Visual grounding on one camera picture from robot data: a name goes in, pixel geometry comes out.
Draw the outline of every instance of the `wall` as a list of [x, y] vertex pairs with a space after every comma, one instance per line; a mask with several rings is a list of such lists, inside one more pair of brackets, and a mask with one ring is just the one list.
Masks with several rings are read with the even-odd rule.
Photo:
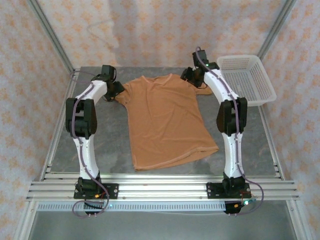
[[69, 83], [26, 0], [0, 3], [0, 239], [13, 239]]
[[39, 0], [73, 66], [187, 67], [257, 54], [285, 0]]
[[320, 2], [297, 1], [263, 64], [277, 100], [267, 105], [285, 175], [298, 182], [320, 237]]

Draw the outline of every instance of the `purple cable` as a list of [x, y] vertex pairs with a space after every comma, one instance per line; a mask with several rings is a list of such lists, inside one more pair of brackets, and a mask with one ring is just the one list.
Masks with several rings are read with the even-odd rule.
[[[70, 73], [70, 77], [71, 77], [71, 80], [72, 81], [75, 81], [77, 83], [86, 83], [88, 84], [87, 82], [85, 81], [76, 81], [73, 79], [73, 76], [74, 76], [74, 73], [84, 73], [84, 74], [89, 74], [89, 75], [92, 75], [92, 76], [96, 76], [94, 75], [93, 73], [90, 73], [90, 72], [86, 72], [86, 71], [81, 71], [81, 70], [75, 70], [73, 71], [72, 73]], [[77, 110], [77, 106], [79, 104], [79, 102], [81, 101], [81, 99], [83, 99], [87, 94], [89, 94], [93, 89], [94, 89], [94, 84], [92, 82], [90, 82], [90, 86], [91, 88], [89, 88], [88, 91], [86, 91], [84, 94], [82, 94], [76, 101], [75, 101], [75, 104], [74, 104], [74, 107], [73, 107], [73, 113], [72, 113], [72, 120], [71, 120], [71, 133], [72, 133], [72, 137], [77, 139], [79, 141], [79, 145], [80, 145], [80, 161], [81, 161], [81, 164], [84, 168], [84, 171], [86, 172], [86, 174], [88, 174], [88, 176], [96, 183], [98, 184], [102, 190], [105, 192], [105, 195], [106, 195], [106, 198], [107, 198], [107, 201], [106, 201], [106, 204], [105, 206], [101, 209], [101, 211], [99, 211], [98, 213], [94, 213], [94, 216], [96, 217], [97, 215], [99, 214], [102, 214], [108, 207], [109, 205], [109, 193], [107, 191], [107, 189], [100, 183], [98, 182], [91, 174], [90, 172], [88, 171], [87, 169], [87, 165], [85, 164], [85, 161], [84, 161], [84, 156], [83, 156], [83, 142], [81, 141], [80, 137], [77, 137], [76, 136], [76, 131], [75, 131], [75, 120], [76, 120], [76, 110]], [[89, 215], [79, 215], [75, 212], [75, 207], [77, 204], [79, 203], [87, 203], [87, 204], [103, 204], [103, 202], [98, 202], [98, 201], [90, 201], [90, 200], [80, 200], [80, 201], [77, 201], [73, 207], [72, 207], [72, 213], [74, 215], [76, 215], [77, 217], [81, 218], [81, 219], [85, 219], [85, 218], [90, 218], [91, 214]]]
[[237, 102], [236, 99], [234, 98], [234, 96], [232, 96], [230, 89], [228, 88], [228, 86], [226, 85], [226, 83], [217, 75], [215, 74], [209, 67], [207, 67], [205, 65], [205, 63], [201, 60], [198, 51], [200, 51], [201, 48], [199, 46], [197, 46], [195, 48], [195, 54], [196, 57], [198, 58], [198, 61], [202, 64], [202, 66], [204, 66], [211, 74], [213, 74], [224, 86], [225, 90], [227, 91], [228, 95], [231, 97], [233, 104], [234, 104], [234, 111], [235, 111], [235, 126], [236, 126], [236, 133], [235, 133], [235, 161], [236, 161], [236, 165], [237, 168], [239, 170], [239, 172], [241, 173], [241, 176], [249, 183], [257, 185], [260, 190], [261, 190], [261, 201], [259, 203], [259, 205], [257, 207], [255, 207], [254, 209], [251, 209], [249, 211], [246, 212], [242, 212], [242, 213], [238, 213], [238, 214], [234, 214], [235, 216], [237, 215], [245, 215], [245, 214], [249, 214], [254, 212], [255, 210], [257, 210], [258, 208], [260, 208], [260, 206], [262, 205], [264, 198], [265, 198], [265, 192], [263, 190], [263, 188], [261, 187], [261, 185], [257, 182], [251, 181], [249, 179], [247, 179], [247, 177], [245, 176], [245, 174], [241, 171], [241, 168], [239, 167], [239, 143], [238, 143], [238, 134], [240, 132], [240, 128], [239, 128], [239, 116], [238, 116], [238, 106], [237, 106]]

